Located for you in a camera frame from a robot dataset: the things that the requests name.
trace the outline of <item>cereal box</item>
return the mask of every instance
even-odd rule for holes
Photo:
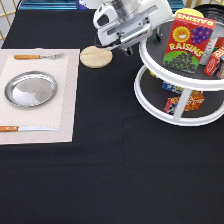
[[[219,48],[209,58],[208,64],[205,67],[204,73],[209,76],[216,75],[221,57],[224,56],[224,47]]]
[[[194,73],[216,21],[178,13],[173,21],[163,66]]]
[[[163,89],[166,89],[166,90],[169,90],[171,92],[174,92],[174,93],[178,93],[178,94],[181,94],[182,91],[183,91],[183,88],[181,87],[178,87],[178,86],[174,86],[172,84],[169,84],[165,81],[163,81],[163,85],[162,85],[162,88]],[[202,93],[203,91],[197,91],[197,90],[193,90],[191,94],[197,94],[197,93]]]
[[[167,114],[173,115],[178,105],[180,97],[168,98],[164,111]],[[184,111],[199,109],[204,101],[204,96],[201,93],[191,95],[187,101]]]

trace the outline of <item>butter knife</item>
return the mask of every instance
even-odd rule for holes
[[[57,131],[57,129],[45,126],[0,126],[0,132],[16,131]]]
[[[64,53],[62,54],[55,54],[51,56],[40,56],[40,55],[14,55],[14,58],[17,60],[27,60],[27,59],[57,59],[64,56]]]

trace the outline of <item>wooden coaster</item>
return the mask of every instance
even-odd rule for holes
[[[81,62],[89,68],[102,68],[107,66],[113,58],[111,51],[95,46],[85,48],[80,54]]]

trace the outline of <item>metal plate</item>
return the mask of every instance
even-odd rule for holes
[[[31,71],[13,78],[5,87],[5,96],[16,106],[34,107],[48,101],[56,91],[57,83],[53,76]]]

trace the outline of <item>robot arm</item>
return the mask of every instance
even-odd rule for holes
[[[80,0],[90,9],[97,9],[93,23],[98,29],[101,45],[112,50],[120,48],[131,52],[130,47],[153,35],[160,25],[172,19],[167,0]]]

